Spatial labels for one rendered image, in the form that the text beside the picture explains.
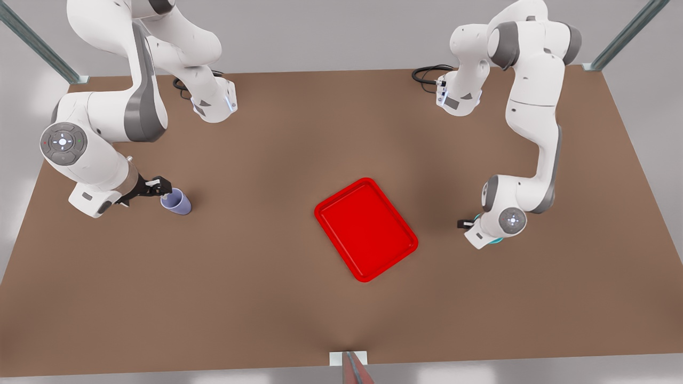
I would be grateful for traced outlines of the teal bowl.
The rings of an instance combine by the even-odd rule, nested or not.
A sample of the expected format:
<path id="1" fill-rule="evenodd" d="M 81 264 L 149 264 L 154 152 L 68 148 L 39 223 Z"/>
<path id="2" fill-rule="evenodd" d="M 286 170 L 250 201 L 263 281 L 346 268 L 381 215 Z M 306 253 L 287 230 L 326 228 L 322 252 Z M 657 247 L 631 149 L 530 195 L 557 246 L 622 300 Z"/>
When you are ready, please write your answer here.
<path id="1" fill-rule="evenodd" d="M 477 250 L 480 250 L 488 244 L 496 244 L 503 240 L 501 237 L 493 237 L 485 233 L 482 229 L 479 216 L 475 218 L 474 224 L 466 231 L 464 236 Z"/>

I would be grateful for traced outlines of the lavender cup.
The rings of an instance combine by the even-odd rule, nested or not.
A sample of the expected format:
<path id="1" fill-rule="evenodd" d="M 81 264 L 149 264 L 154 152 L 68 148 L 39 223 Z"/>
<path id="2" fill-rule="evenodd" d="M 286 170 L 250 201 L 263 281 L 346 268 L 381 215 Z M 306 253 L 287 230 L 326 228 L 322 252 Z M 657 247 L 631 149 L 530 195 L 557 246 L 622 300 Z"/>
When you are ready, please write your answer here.
<path id="1" fill-rule="evenodd" d="M 192 209 L 188 197 L 186 197 L 180 189 L 175 187 L 172 188 L 170 194 L 162 195 L 160 202 L 162 207 L 179 215 L 187 215 Z"/>

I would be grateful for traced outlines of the red rectangular tray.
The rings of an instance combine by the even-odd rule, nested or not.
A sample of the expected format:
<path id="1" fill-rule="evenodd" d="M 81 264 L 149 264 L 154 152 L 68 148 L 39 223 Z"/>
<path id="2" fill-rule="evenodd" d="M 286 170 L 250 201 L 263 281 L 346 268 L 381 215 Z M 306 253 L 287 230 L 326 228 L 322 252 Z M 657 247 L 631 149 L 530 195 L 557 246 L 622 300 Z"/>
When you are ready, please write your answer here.
<path id="1" fill-rule="evenodd" d="M 371 178 L 320 202 L 314 215 L 359 282 L 370 282 L 413 251 L 419 241 Z"/>

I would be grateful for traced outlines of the silver frame post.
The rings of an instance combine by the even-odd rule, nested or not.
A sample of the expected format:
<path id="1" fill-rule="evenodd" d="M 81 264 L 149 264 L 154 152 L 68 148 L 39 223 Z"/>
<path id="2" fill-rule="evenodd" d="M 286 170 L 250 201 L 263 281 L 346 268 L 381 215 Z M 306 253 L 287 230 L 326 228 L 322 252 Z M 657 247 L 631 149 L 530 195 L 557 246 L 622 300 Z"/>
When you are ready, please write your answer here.
<path id="1" fill-rule="evenodd" d="M 22 20 L 5 0 L 0 0 L 0 21 L 15 33 L 43 61 L 55 70 L 69 84 L 86 84 L 90 77 L 79 75 L 56 51 L 54 51 L 29 25 Z"/>
<path id="2" fill-rule="evenodd" d="M 586 72 L 603 71 L 669 2 L 671 0 L 649 0 L 593 61 L 582 64 L 583 70 Z"/>
<path id="3" fill-rule="evenodd" d="M 343 384 L 375 384 L 366 369 L 368 352 L 334 351 L 329 353 L 329 365 L 341 366 Z"/>

